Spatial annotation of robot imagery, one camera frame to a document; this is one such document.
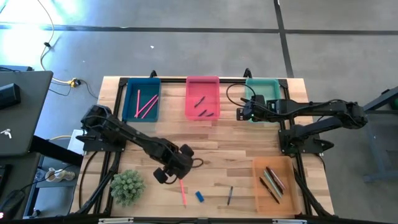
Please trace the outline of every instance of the wooden table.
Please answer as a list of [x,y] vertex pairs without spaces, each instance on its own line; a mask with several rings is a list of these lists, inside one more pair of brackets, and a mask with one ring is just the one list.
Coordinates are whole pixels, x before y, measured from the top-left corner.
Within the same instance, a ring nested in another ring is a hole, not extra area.
[[[114,108],[120,77],[104,77],[98,103]],[[290,98],[298,102],[308,102],[304,80],[288,78]],[[142,149],[128,142],[122,153],[119,172],[135,169],[144,177],[147,188],[139,201],[123,208],[114,203],[111,215],[114,217],[213,217],[213,218],[261,218],[256,213],[253,193],[251,163],[256,156],[280,156],[277,131],[278,123],[250,123],[236,121],[237,106],[226,97],[226,87],[220,85],[221,116],[217,121],[188,121],[184,115],[185,84],[163,83],[159,120],[156,123],[129,123],[149,136],[166,138],[178,146],[188,144],[195,151],[194,157],[205,160],[205,164],[183,179],[187,195],[187,207],[182,205],[178,181],[173,185],[159,184],[153,171],[160,164],[149,158]],[[123,110],[124,93],[119,110]],[[234,101],[244,97],[244,87],[230,89]],[[297,124],[310,124],[312,117],[298,117]],[[90,154],[85,156],[82,168]],[[100,179],[104,152],[95,155],[87,168],[82,186],[82,202],[93,193]],[[314,155],[303,154],[303,164],[308,188],[326,211],[333,213],[330,193],[322,162]],[[229,188],[234,186],[231,204],[226,206]],[[78,187],[75,190],[71,212],[78,210]],[[101,212],[108,195],[104,191]],[[195,196],[200,191],[205,198],[199,203]],[[301,208],[305,213],[302,194],[299,191]]]

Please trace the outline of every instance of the blue object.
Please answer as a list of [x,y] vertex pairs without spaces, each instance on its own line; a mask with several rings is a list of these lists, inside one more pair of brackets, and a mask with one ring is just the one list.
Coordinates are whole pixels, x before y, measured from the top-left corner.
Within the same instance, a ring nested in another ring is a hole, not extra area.
[[[267,100],[282,99],[277,78],[248,78],[246,85],[250,86],[257,95],[263,95],[266,103]],[[248,87],[245,87],[245,93],[246,99],[250,100],[253,92]]]
[[[138,118],[135,118],[134,116],[136,115],[137,109],[138,90],[140,90],[139,109],[145,106],[145,104],[155,95],[159,97],[156,104],[150,109],[145,118],[142,119],[142,115],[146,113],[152,102],[142,110]],[[124,100],[123,106],[123,121],[156,122],[157,118],[159,117],[160,93],[161,89],[159,78],[130,78],[127,83],[126,99]]]
[[203,202],[205,200],[199,191],[197,191],[195,195],[197,196],[199,202]]

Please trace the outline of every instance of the orange bin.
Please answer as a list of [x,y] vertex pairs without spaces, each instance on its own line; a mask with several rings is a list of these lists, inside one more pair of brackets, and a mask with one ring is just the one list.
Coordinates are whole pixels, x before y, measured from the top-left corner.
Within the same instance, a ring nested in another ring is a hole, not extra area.
[[[285,185],[280,198],[271,183],[264,176],[266,167],[271,168]],[[264,215],[297,215],[300,213],[299,195],[294,179],[293,164],[289,156],[256,157],[252,163],[254,177],[254,196],[257,212]],[[278,204],[259,180],[261,177],[279,200]]]

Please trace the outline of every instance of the succulent plant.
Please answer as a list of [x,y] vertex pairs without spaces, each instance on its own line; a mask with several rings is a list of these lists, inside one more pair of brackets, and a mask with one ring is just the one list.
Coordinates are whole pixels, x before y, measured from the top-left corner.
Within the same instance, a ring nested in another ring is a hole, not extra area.
[[126,170],[114,176],[111,188],[111,195],[117,204],[130,206],[141,197],[145,189],[144,179],[136,170]]

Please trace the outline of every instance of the pink tray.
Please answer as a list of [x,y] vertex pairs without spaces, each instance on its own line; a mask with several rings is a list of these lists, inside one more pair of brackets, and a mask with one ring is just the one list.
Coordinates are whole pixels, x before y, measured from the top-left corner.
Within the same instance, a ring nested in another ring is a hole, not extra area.
[[190,120],[217,120],[220,117],[220,79],[213,77],[187,77],[185,116]]

